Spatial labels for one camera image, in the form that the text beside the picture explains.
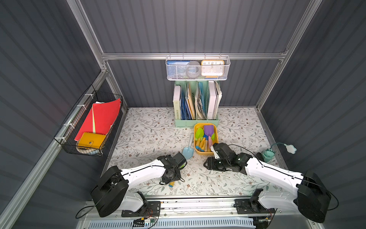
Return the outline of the purple shovel pink handle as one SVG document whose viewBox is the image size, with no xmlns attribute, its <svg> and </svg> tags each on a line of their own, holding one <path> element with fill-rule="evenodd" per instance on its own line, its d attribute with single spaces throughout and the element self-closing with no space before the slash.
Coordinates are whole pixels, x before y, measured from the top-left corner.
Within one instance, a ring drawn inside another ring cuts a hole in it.
<svg viewBox="0 0 366 229">
<path fill-rule="evenodd" d="M 207 152 L 211 152 L 211 147 L 213 145 L 212 135 L 214 134 L 214 126 L 213 125 L 205 125 L 204 126 L 204 135 L 206 136 L 207 141 Z"/>
</svg>

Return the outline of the light green trowel wooden handle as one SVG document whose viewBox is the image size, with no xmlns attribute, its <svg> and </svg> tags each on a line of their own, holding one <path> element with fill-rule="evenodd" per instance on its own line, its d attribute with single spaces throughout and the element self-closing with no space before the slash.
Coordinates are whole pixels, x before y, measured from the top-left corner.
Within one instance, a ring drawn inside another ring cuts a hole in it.
<svg viewBox="0 0 366 229">
<path fill-rule="evenodd" d="M 195 133 L 195 149 L 200 152 L 203 152 L 204 151 L 202 149 L 203 143 L 204 143 L 204 130 L 201 127 L 199 127 Z"/>
</svg>

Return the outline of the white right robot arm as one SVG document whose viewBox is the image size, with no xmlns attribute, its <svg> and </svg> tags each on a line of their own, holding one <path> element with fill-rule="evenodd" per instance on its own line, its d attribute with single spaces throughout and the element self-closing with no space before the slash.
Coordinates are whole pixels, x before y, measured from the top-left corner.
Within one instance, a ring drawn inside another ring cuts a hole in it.
<svg viewBox="0 0 366 229">
<path fill-rule="evenodd" d="M 255 213 L 270 209 L 283 209 L 301 213 L 317 223 L 323 223 L 331 209 L 331 192 L 313 172 L 293 172 L 277 168 L 259 160 L 251 151 L 235 153 L 228 144 L 214 143 L 204 166 L 208 170 L 237 172 L 258 177 L 280 188 L 282 191 L 256 189 L 246 208 Z"/>
</svg>

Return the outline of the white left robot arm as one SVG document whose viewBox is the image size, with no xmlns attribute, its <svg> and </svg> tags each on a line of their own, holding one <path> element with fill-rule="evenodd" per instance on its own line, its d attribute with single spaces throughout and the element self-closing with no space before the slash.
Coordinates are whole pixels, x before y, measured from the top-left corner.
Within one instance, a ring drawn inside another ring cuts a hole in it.
<svg viewBox="0 0 366 229">
<path fill-rule="evenodd" d="M 99 178 L 91 197 L 101 218 L 117 210 L 133 212 L 138 215 L 151 214 L 148 201 L 142 192 L 131 192 L 137 185 L 159 178 L 160 185 L 173 181 L 183 181 L 181 170 L 186 166 L 186 158 L 181 154 L 160 156 L 156 160 L 131 169 L 110 167 Z"/>
</svg>

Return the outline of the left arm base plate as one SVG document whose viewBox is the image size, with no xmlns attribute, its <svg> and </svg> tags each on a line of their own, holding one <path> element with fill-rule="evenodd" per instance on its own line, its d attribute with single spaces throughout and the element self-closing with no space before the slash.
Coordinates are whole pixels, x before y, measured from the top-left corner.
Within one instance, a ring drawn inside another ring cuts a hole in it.
<svg viewBox="0 0 366 229">
<path fill-rule="evenodd" d="M 123 210 L 121 217 L 158 217 L 160 216 L 161 202 L 160 201 L 148 201 L 144 203 L 137 211 Z"/>
</svg>

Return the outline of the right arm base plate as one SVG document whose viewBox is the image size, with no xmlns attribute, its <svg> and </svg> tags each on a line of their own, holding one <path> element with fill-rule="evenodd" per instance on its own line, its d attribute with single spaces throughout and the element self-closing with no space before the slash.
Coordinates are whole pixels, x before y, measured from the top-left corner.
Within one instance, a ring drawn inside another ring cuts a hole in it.
<svg viewBox="0 0 366 229">
<path fill-rule="evenodd" d="M 238 214 L 273 214 L 275 209 L 266 209 L 258 201 L 251 202 L 248 198 L 239 198 L 234 200 L 233 207 Z"/>
</svg>

